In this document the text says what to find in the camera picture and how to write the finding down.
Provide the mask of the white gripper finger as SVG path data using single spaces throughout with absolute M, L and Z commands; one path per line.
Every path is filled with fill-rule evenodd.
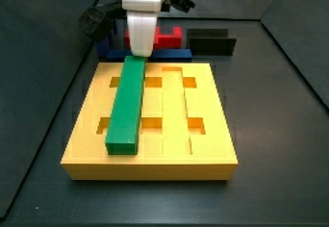
M 128 26 L 133 54 L 149 57 L 153 52 L 157 13 L 129 11 Z

